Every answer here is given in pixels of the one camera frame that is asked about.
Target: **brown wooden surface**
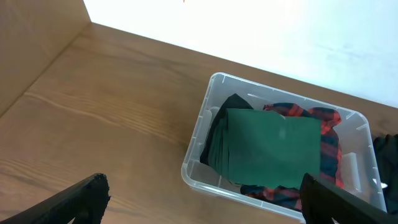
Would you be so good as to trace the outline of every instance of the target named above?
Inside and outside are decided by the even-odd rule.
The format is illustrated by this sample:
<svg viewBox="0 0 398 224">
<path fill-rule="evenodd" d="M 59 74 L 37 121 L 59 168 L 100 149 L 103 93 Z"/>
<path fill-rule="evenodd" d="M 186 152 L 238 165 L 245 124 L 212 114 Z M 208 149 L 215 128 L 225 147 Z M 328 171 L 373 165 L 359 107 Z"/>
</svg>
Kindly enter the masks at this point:
<svg viewBox="0 0 398 224">
<path fill-rule="evenodd" d="M 93 24 L 0 118 L 0 219 L 103 172 L 103 223 L 298 223 L 183 182 L 215 72 L 358 110 L 373 134 L 398 133 L 397 109 Z"/>
<path fill-rule="evenodd" d="M 89 23 L 82 0 L 0 0 L 0 115 Z"/>
</svg>

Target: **clear plastic container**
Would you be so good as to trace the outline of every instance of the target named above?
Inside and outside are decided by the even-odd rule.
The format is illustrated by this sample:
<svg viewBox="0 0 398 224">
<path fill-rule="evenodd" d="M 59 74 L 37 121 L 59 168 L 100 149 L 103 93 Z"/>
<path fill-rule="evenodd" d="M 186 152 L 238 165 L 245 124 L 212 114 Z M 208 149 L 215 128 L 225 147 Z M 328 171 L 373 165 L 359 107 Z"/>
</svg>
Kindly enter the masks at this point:
<svg viewBox="0 0 398 224">
<path fill-rule="evenodd" d="M 334 127 L 342 148 L 342 177 L 345 190 L 367 203 L 386 211 L 376 157 L 373 151 L 368 120 L 361 113 L 304 96 L 278 90 L 225 73 L 210 78 L 205 99 L 181 168 L 183 180 L 194 190 L 237 200 L 264 210 L 276 212 L 304 222 L 300 212 L 239 193 L 239 186 L 231 184 L 211 167 L 199 162 L 211 122 L 224 101 L 237 93 L 255 110 L 271 103 L 296 103 L 304 109 L 313 107 L 337 110 L 342 122 Z"/>
</svg>

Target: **white backdrop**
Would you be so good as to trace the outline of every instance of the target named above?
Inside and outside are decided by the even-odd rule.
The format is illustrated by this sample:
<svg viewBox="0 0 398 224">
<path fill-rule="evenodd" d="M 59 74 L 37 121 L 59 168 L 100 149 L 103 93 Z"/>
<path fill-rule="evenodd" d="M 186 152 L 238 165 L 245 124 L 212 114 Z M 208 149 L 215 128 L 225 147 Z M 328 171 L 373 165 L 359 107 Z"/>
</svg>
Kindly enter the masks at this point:
<svg viewBox="0 0 398 224">
<path fill-rule="evenodd" d="M 396 0 L 85 4 L 95 23 L 398 108 Z"/>
</svg>

